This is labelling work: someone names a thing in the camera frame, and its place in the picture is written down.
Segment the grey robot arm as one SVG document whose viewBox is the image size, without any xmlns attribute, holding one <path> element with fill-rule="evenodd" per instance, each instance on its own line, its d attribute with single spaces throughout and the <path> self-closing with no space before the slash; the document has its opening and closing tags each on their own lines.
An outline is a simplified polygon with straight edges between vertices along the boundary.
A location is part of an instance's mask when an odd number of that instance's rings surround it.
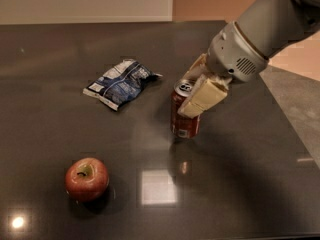
<svg viewBox="0 0 320 240">
<path fill-rule="evenodd" d="M 256 0 L 185 73 L 195 85 L 178 113 L 194 118 L 220 103 L 231 84 L 252 80 L 270 58 L 318 32 L 319 20 L 320 0 Z"/>
</svg>

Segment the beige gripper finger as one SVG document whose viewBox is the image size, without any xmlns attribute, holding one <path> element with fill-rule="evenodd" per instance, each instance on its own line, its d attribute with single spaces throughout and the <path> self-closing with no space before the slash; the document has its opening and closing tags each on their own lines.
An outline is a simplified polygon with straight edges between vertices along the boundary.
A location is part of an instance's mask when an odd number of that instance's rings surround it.
<svg viewBox="0 0 320 240">
<path fill-rule="evenodd" d="M 231 78 L 223 79 L 212 74 L 202 74 L 191 94 L 179 107 L 178 114 L 187 118 L 201 115 L 227 97 L 230 82 Z"/>
<path fill-rule="evenodd" d="M 201 54 L 191 67 L 183 75 L 183 79 L 191 81 L 205 81 L 208 76 L 208 69 L 206 66 L 207 54 Z"/>
</svg>

